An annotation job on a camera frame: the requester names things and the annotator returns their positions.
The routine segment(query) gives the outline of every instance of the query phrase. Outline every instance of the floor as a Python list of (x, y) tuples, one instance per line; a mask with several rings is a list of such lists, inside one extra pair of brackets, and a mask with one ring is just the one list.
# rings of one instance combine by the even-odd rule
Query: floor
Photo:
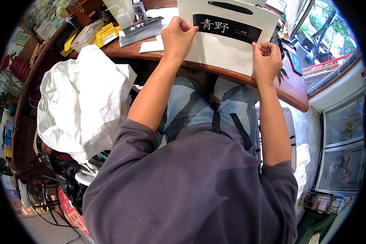
[[(309, 108), (306, 113), (302, 113), (295, 109), (291, 105), (279, 100), (281, 106), (288, 107), (293, 114), (294, 130), (297, 140), (297, 146), (307, 143), (309, 145), (310, 162), (305, 168), (306, 173), (306, 184), (304, 191), (309, 191), (315, 181), (317, 167), (319, 165), (318, 160), (320, 157), (320, 137), (321, 137), (321, 126), (320, 126), (320, 114), (313, 108)], [(301, 220), (304, 209), (298, 206), (298, 200), (295, 205), (295, 214), (297, 216), (297, 224)]]

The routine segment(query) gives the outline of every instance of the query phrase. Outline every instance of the hand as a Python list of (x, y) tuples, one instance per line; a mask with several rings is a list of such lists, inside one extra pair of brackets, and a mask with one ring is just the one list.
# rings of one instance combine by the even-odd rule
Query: hand
[(164, 56), (183, 62), (191, 49), (191, 43), (198, 28), (198, 26), (189, 26), (180, 17), (173, 17), (168, 27), (161, 30)]
[(264, 42), (258, 45), (252, 42), (254, 51), (254, 74), (258, 86), (273, 85), (274, 78), (282, 68), (282, 54), (278, 45)]

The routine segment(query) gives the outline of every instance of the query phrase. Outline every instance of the sleeve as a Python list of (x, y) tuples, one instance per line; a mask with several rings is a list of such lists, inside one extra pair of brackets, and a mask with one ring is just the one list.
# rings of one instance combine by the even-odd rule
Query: sleeve
[(85, 196), (98, 193), (111, 179), (154, 152), (156, 146), (156, 134), (150, 128), (133, 120), (126, 120), (121, 125), (110, 155)]
[(274, 166), (263, 164), (261, 168), (263, 175), (267, 178), (278, 197), (275, 204), (280, 204), (283, 208), (286, 222), (285, 243), (294, 243), (297, 238), (295, 203), (297, 201), (298, 185), (291, 165), (291, 161), (285, 161)]

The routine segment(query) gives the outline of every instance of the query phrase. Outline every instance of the black plastic bag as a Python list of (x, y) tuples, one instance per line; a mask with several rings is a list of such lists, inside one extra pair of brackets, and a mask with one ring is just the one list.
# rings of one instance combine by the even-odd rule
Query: black plastic bag
[(48, 157), (46, 151), (40, 153), (46, 167), (54, 170), (63, 192), (72, 202), (73, 207), (83, 215), (83, 195), (88, 186), (79, 183), (74, 176), (80, 170), (77, 162), (67, 162)]

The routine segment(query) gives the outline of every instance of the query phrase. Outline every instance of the plastic bottle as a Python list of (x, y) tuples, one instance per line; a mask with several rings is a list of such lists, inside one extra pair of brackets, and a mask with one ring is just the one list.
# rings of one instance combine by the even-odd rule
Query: plastic bottle
[(140, 0), (133, 0), (133, 3), (134, 14), (137, 22), (139, 23), (147, 20), (144, 4), (140, 2)]
[[(106, 7), (111, 7), (114, 5), (119, 5), (122, 9), (129, 11), (130, 16), (132, 17), (132, 21), (135, 21), (134, 9), (133, 9), (133, 2), (132, 0), (102, 0), (103, 3), (106, 4)], [(117, 16), (118, 9), (112, 8), (110, 10), (112, 16)]]
[(115, 19), (117, 20), (119, 26), (122, 29), (125, 29), (126, 27), (129, 27), (134, 24), (132, 21), (132, 17), (130, 16), (130, 13), (124, 9), (122, 9), (119, 5), (114, 5), (106, 9), (105, 11), (109, 10), (110, 8), (118, 7), (118, 14), (115, 16)]

